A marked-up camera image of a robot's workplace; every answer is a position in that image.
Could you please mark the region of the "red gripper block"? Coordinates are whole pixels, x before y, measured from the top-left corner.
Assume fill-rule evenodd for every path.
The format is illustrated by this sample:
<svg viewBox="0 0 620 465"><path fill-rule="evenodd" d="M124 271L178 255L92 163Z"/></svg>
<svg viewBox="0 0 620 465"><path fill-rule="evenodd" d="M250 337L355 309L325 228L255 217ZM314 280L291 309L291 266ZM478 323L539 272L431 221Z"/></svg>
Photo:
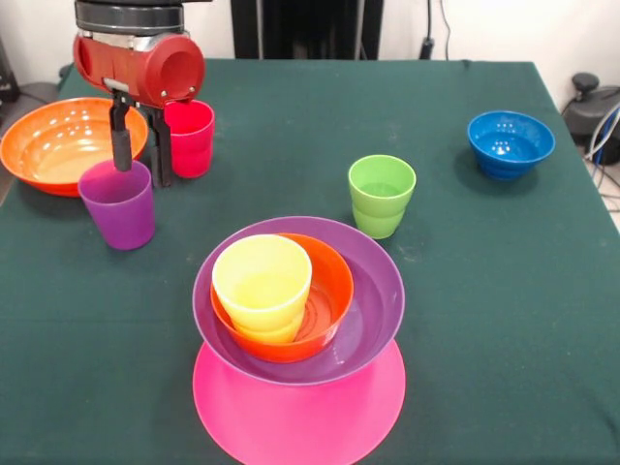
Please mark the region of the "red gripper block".
<svg viewBox="0 0 620 465"><path fill-rule="evenodd" d="M205 63L200 48L186 34L140 37L94 33L76 35L73 49L81 76L112 93L108 117L115 168L129 171L132 166L131 137L125 121L130 108L127 94L142 104L141 111L153 133L153 185L170 187L171 130L162 108L170 101L191 100L201 90Z"/></svg>

